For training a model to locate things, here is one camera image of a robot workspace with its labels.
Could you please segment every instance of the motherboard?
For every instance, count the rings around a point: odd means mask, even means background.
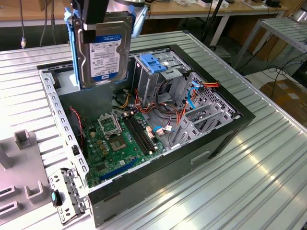
[[[89,187],[165,152],[158,137],[149,134],[150,130],[141,113],[118,118],[115,114],[101,116],[97,123],[84,128]]]

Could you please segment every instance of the expansion slot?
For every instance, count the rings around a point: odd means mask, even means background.
[[[143,132],[140,124],[134,119],[133,116],[123,117],[123,121],[128,130],[132,134],[133,138],[141,148],[145,155],[152,154],[155,151],[155,147],[146,134]]]
[[[118,169],[115,169],[115,170],[113,170],[113,171],[111,171],[111,172],[101,176],[100,177],[100,181],[104,181],[105,179],[108,179],[108,178],[110,178],[112,176],[115,176],[116,174],[122,173],[123,171],[131,168],[137,160],[138,159],[136,158],[133,161],[131,161],[130,163],[128,163],[128,164],[126,164],[126,165],[124,165],[124,166],[122,166],[122,167],[120,167]]]

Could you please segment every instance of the cardboard box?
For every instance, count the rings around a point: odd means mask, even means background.
[[[19,0],[0,0],[0,5],[7,5],[19,8]],[[43,11],[45,8],[45,0],[22,0],[22,6],[25,10]]]
[[[268,82],[260,90],[271,96],[274,82]],[[289,79],[276,82],[272,100],[290,116],[307,127],[307,89]]]

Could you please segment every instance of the aluminum workbench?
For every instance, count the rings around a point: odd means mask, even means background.
[[[216,158],[100,229],[300,229],[307,220],[306,129],[183,32],[132,40],[131,50],[180,45],[256,118]],[[0,138],[34,131],[47,175],[69,165],[36,66],[71,59],[68,45],[0,53]],[[62,227],[52,204],[0,229],[94,229],[89,215]]]
[[[292,46],[292,48],[285,55],[285,60],[280,64],[280,66],[286,62],[295,49],[301,51],[302,53],[307,52],[307,24],[297,23],[290,18],[260,19],[240,50],[236,63],[234,64],[235,69],[238,67],[242,57],[246,53],[251,42],[256,37],[260,28],[266,29],[267,32],[258,43],[253,54],[257,53],[262,48],[271,34],[279,37]]]

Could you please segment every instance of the hard drive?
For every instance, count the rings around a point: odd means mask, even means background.
[[[125,79],[133,17],[128,12],[106,13],[95,25],[95,40],[83,43],[79,18],[73,20],[80,86],[89,89]]]

